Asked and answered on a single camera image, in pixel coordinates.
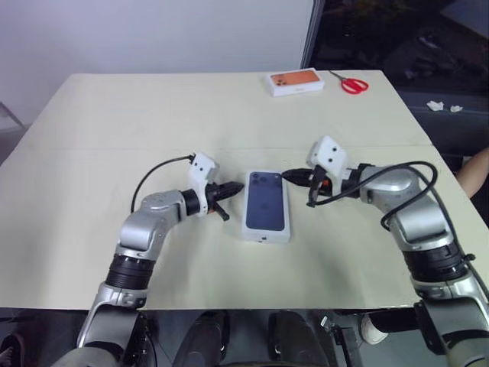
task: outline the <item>black cable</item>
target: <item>black cable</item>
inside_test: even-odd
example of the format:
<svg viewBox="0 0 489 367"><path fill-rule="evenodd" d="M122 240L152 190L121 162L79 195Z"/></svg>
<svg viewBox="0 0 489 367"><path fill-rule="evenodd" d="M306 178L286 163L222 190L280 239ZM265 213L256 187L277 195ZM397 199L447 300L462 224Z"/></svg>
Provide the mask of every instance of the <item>black cable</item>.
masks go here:
<svg viewBox="0 0 489 367"><path fill-rule="evenodd" d="M401 164L395 164L394 166L385 167L382 170L376 172L375 174L372 174L370 177L366 178L365 180L357 183L353 187L350 187L348 190L345 190L342 193L335 195L335 196L332 196L328 199L317 201L316 205L326 205L326 204L332 203L333 201L340 200L343 197L346 197L346 196L354 193L355 191L360 190L363 186L365 186L369 182L379 178L383 174L386 174L387 172L391 172L391 171L394 171L394 170L397 170L400 168L410 169L410 171L411 171L413 169L411 166L414 166L414 165L426 166L432 171L432 184L430 186L433 187L436 183L436 180L438 179L438 171L436 170L436 167L434 165L432 165L431 163L425 162L425 161L411 161L411 162L405 162L405 163L401 163ZM428 193L428 190L426 190L426 191L425 190L424 190L424 193L422 195L420 195L416 200L418 200L421 196L424 196ZM311 193L312 193L312 190L309 191L309 201L314 202L314 200L312 200Z"/></svg>
<svg viewBox="0 0 489 367"><path fill-rule="evenodd" d="M178 161L185 161L188 159L189 161L192 161L193 158L195 157L194 154L191 155L185 155L183 157L178 157L178 158L173 158L169 159L168 161L162 162L151 168L142 178L141 181L139 181L138 186L136 187L136 190L134 191L134 194L132 195L132 201L131 201L131 213L134 212L134 207L136 206L136 198L138 197L139 190L141 189L141 186L143 186L143 183L146 181L146 179L153 173L155 170L157 170L160 167L163 167L165 164L173 163L173 162L178 162Z"/></svg>
<svg viewBox="0 0 489 367"><path fill-rule="evenodd" d="M151 338L151 335L150 334L146 334L146 337L150 341L151 348L153 350L154 367L158 367L158 358L157 358L157 355L156 355L156 348L154 347L153 339Z"/></svg>

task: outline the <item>table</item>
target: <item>table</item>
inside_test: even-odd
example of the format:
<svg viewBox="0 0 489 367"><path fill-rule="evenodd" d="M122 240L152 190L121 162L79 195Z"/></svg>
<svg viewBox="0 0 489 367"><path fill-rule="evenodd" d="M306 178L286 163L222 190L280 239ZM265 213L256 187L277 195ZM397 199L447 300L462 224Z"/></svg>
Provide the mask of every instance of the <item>table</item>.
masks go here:
<svg viewBox="0 0 489 367"><path fill-rule="evenodd" d="M220 180L249 169L304 167L311 144L331 135L351 158L394 164L424 159L466 252L489 281L489 233L385 76L360 96L322 73L320 93L272 98L259 73L74 75L0 167L2 307L87 309L105 279L131 195L156 163L203 151ZM185 190L184 163L159 170L140 198ZM243 195L217 215L191 217L168 236L149 309L363 308L418 298L381 213L359 200L306 207L289 185L293 237L286 245L238 238Z"/></svg>

